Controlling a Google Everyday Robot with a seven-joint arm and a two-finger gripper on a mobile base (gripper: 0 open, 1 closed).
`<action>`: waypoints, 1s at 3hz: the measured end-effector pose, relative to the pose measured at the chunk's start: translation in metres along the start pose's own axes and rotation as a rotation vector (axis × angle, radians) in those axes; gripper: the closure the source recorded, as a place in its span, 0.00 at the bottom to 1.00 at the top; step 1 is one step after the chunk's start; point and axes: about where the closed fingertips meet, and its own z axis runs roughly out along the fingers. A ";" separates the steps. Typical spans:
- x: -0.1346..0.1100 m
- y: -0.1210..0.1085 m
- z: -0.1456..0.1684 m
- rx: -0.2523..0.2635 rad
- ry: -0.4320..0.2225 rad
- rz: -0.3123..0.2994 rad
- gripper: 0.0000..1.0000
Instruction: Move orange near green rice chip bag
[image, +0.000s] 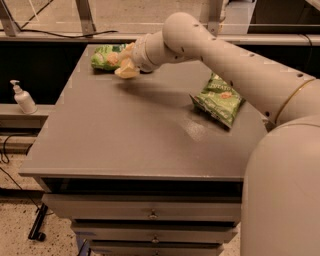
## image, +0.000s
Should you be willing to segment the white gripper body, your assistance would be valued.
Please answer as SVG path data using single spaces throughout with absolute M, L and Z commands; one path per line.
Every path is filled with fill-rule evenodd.
M 132 60 L 134 64 L 143 72 L 150 73 L 154 70 L 153 63 L 149 60 L 146 53 L 146 42 L 148 34 L 138 38 L 132 50 Z

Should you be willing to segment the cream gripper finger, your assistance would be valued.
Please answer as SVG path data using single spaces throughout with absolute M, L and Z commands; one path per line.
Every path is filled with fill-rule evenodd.
M 126 59 L 126 58 L 129 58 L 132 54 L 132 51 L 135 47 L 135 43 L 132 42 L 130 44 L 127 44 L 125 46 L 125 48 L 119 53 L 119 58 L 120 59 Z
M 133 61 L 130 59 L 130 62 L 126 66 L 120 66 L 115 70 L 115 74 L 123 79 L 130 79 L 136 77 L 140 74 L 140 69 L 135 66 Z

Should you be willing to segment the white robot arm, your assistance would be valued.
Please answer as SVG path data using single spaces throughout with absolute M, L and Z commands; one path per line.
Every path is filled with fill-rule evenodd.
M 320 256 L 320 80 L 214 37 L 187 13 L 129 44 L 123 67 L 197 59 L 274 125 L 244 174 L 241 256 Z

